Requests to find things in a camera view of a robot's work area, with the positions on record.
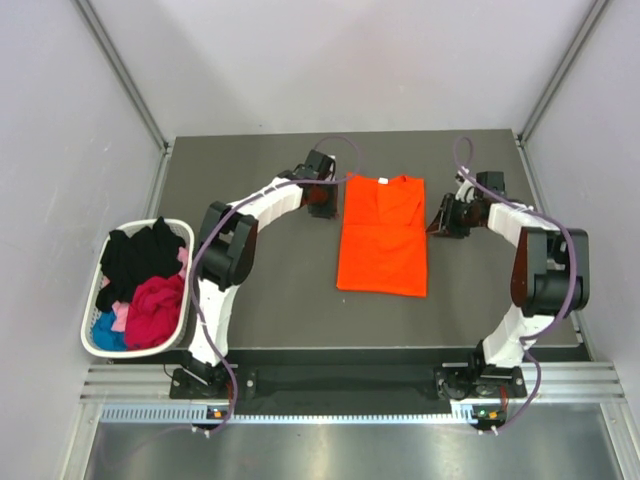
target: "white wall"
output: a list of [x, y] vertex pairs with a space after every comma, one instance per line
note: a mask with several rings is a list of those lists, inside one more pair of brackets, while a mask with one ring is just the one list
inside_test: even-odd
[[615, 362], [640, 423], [640, 4], [616, 0], [529, 144], [552, 213], [585, 228], [598, 353]]
[[164, 134], [514, 128], [590, 0], [93, 0]]
[[140, 217], [159, 152], [70, 1], [1, 2], [0, 64], [0, 478], [48, 479], [99, 248]]

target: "pile of clothes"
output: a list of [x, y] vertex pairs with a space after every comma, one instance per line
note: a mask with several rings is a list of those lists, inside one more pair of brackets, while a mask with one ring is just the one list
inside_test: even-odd
[[103, 285], [93, 341], [103, 350], [140, 350], [163, 344], [176, 330], [189, 261], [185, 241], [160, 217], [131, 237], [109, 233], [100, 259]]

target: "laundry basket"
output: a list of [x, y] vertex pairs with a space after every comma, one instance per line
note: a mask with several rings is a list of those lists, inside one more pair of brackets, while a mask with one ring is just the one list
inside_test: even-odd
[[[151, 227], [157, 219], [151, 220], [140, 220], [137, 222], [125, 223], [118, 227], [118, 230], [122, 230], [128, 236], [133, 235], [139, 230], [142, 230], [144, 227]], [[194, 245], [194, 235], [193, 230], [189, 225], [184, 223], [181, 220], [172, 220], [165, 219], [165, 223], [171, 229], [173, 233], [183, 238], [186, 243], [186, 248], [189, 251], [189, 260], [187, 264], [187, 280], [184, 283], [184, 293], [182, 295], [182, 305], [180, 307], [180, 317], [178, 319], [178, 325], [176, 326], [176, 330], [173, 332], [173, 335], [167, 339], [162, 345], [158, 345], [152, 348], [146, 348], [141, 350], [131, 350], [125, 352], [115, 352], [112, 350], [103, 350], [98, 347], [93, 341], [93, 335], [91, 333], [91, 329], [93, 325], [96, 323], [96, 320], [102, 315], [102, 312], [98, 310], [96, 307], [96, 298], [98, 297], [98, 292], [102, 288], [102, 280], [104, 275], [102, 274], [102, 269], [100, 266], [100, 260], [98, 260], [98, 266], [96, 267], [96, 272], [93, 275], [93, 285], [91, 286], [91, 291], [89, 292], [89, 299], [87, 300], [87, 306], [84, 311], [84, 319], [82, 320], [82, 330], [80, 332], [80, 338], [82, 340], [82, 345], [87, 349], [89, 353], [95, 355], [96, 357], [103, 358], [136, 358], [136, 357], [146, 357], [148, 355], [155, 355], [157, 353], [164, 352], [166, 350], [170, 350], [175, 347], [180, 341], [182, 337], [184, 337], [186, 327], [187, 327], [187, 312], [189, 310], [189, 272], [191, 270], [191, 259], [193, 257], [193, 245]], [[100, 252], [100, 258], [104, 254], [104, 249], [107, 247], [107, 243], [109, 242], [109, 238], [104, 241], [104, 245], [102, 246], [102, 251]]]

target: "blue cloth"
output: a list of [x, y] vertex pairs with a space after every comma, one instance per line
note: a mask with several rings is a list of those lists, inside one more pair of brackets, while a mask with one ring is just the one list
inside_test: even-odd
[[123, 352], [127, 349], [127, 345], [124, 343], [124, 333], [111, 331], [111, 326], [115, 321], [116, 314], [112, 311], [100, 315], [91, 330], [93, 341], [103, 350]]

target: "orange shirt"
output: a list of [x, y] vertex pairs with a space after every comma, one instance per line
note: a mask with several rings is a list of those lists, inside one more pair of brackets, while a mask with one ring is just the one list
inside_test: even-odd
[[347, 182], [338, 288], [427, 296], [424, 180]]

